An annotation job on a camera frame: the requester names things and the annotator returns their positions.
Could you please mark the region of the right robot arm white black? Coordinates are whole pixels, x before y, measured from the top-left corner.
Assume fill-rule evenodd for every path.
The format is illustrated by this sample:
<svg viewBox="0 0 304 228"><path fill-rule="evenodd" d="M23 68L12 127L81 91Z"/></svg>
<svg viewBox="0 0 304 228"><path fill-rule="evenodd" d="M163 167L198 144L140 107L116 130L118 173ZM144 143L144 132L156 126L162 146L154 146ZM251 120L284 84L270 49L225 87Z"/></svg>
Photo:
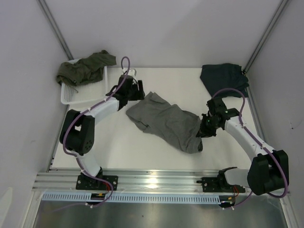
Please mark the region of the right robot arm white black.
<svg viewBox="0 0 304 228"><path fill-rule="evenodd" d="M230 167L218 172L217 187L229 191L234 186L250 188L256 195L269 194L283 189L284 197L289 185L288 155L283 150L275 150L260 137L253 134L242 120L241 111L228 109L221 98L207 102L209 108L203 114L197 137L209 138L217 135L221 128L230 134L245 151L251 161L250 168Z"/></svg>

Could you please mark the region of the grey shorts with drawstring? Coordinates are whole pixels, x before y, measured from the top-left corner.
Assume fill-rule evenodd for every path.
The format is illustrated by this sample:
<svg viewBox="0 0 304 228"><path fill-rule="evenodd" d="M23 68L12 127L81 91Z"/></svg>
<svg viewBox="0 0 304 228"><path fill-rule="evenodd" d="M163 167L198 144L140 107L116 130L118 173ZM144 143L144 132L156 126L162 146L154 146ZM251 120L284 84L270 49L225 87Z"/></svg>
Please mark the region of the grey shorts with drawstring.
<svg viewBox="0 0 304 228"><path fill-rule="evenodd" d="M194 154L203 150L202 139L197 137L200 117L170 104L157 93L150 92L126 115L142 132L156 135L182 152Z"/></svg>

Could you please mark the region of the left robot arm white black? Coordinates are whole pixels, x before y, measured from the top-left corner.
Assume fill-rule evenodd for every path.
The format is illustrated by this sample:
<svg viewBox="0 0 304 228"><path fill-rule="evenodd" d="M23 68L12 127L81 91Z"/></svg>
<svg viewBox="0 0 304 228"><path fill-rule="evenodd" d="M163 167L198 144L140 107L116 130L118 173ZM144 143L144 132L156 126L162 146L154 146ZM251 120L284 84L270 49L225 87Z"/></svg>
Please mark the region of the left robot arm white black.
<svg viewBox="0 0 304 228"><path fill-rule="evenodd" d="M106 94L105 98L80 112L71 109L67 112L59 141L67 155L76 158L82 173L88 176L86 184L93 190L103 185L102 171L93 152L95 126L107 116L120 111L129 101L143 100L145 97L142 80L123 74L118 84Z"/></svg>

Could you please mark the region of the dark navy shorts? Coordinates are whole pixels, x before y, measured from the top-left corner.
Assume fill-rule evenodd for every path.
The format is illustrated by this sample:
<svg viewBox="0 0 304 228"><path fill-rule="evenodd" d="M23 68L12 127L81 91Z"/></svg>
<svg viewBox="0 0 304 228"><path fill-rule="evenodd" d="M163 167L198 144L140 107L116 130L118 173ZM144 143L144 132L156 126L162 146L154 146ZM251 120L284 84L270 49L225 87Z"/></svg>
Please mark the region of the dark navy shorts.
<svg viewBox="0 0 304 228"><path fill-rule="evenodd" d="M224 63L219 65L203 65L200 80L204 84L210 96L221 89L236 89L248 97L246 88L249 87L248 78L242 71L242 67L236 64Z"/></svg>

